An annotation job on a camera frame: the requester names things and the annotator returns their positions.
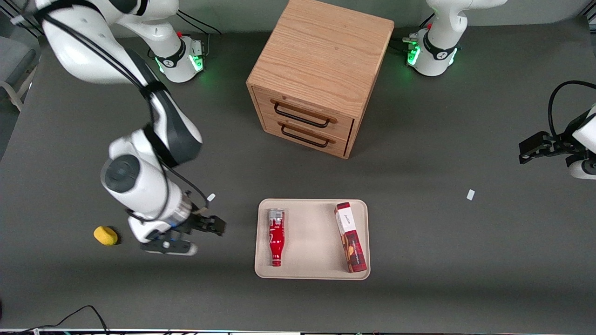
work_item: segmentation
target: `beige tray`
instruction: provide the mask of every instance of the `beige tray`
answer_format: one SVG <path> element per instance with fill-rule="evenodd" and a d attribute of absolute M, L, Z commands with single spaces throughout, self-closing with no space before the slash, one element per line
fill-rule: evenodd
<path fill-rule="evenodd" d="M 367 270 L 349 273 L 333 210 L 349 202 Z M 281 266 L 271 266 L 270 208 L 285 209 L 285 245 Z M 364 280 L 370 275 L 368 208 L 362 200 L 265 199 L 259 205 L 254 271 L 261 278 Z"/>

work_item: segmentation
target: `cabinet top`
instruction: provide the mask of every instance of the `cabinet top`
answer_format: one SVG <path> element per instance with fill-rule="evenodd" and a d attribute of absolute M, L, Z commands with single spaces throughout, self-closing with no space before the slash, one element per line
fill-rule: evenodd
<path fill-rule="evenodd" d="M 385 18 L 290 0 L 247 83 L 359 118 L 392 31 Z"/>

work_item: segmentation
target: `metal handle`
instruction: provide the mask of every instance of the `metal handle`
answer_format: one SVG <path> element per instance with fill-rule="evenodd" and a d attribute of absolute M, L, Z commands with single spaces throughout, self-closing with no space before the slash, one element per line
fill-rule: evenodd
<path fill-rule="evenodd" d="M 309 139 L 302 138 L 302 137 L 300 137 L 298 135 L 294 135 L 294 134 L 290 134 L 288 132 L 285 132 L 284 129 L 285 129 L 285 125 L 281 125 L 281 133 L 284 134 L 285 136 L 295 138 L 295 139 L 297 139 L 299 141 L 308 143 L 310 145 L 314 145 L 314 146 L 319 147 L 319 148 L 325 148 L 327 146 L 327 144 L 329 144 L 329 139 L 326 139 L 325 140 L 325 144 L 320 144 L 320 143 L 317 143 L 317 142 L 313 142 L 313 141 L 311 141 Z"/>
<path fill-rule="evenodd" d="M 319 128 L 325 128 L 325 127 L 327 127 L 329 125 L 329 121 L 331 121 L 328 118 L 327 121 L 325 121 L 325 123 L 316 123 L 316 122 L 313 122 L 313 121 L 310 121 L 310 120 L 303 119 L 303 118 L 301 118 L 299 116 L 295 116 L 295 115 L 292 115 L 292 114 L 288 114 L 288 113 L 286 113 L 284 111 L 281 111 L 281 110 L 277 109 L 277 107 L 279 107 L 279 106 L 280 106 L 279 103 L 275 103 L 275 106 L 273 107 L 273 109 L 275 110 L 275 112 L 277 114 L 279 114 L 281 116 L 289 117 L 289 118 L 291 118 L 293 120 L 296 120 L 296 121 L 304 122 L 307 125 L 311 125 L 311 126 L 315 126 L 315 127 L 319 127 Z"/>

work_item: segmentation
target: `drawer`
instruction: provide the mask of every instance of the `drawer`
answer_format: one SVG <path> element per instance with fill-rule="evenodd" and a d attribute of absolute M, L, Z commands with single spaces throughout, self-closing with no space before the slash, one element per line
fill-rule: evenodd
<path fill-rule="evenodd" d="M 288 125 L 308 129 L 317 134 L 348 139 L 353 119 L 322 111 L 320 108 L 292 101 L 278 92 L 253 87 L 263 117 L 279 119 Z"/>
<path fill-rule="evenodd" d="M 289 141 L 342 158 L 346 151 L 345 139 L 316 133 L 310 129 L 283 122 L 280 118 L 263 115 L 263 122 L 266 132 Z"/>

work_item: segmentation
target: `chair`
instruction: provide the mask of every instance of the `chair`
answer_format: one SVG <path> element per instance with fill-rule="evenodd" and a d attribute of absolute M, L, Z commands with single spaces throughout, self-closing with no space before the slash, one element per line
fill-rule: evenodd
<path fill-rule="evenodd" d="M 29 89 L 29 85 L 35 74 L 35 67 L 23 83 L 15 88 L 14 86 L 27 73 L 31 64 L 35 61 L 35 50 L 25 44 L 0 36 L 0 100 L 7 97 L 19 111 L 23 108 L 23 96 Z"/>

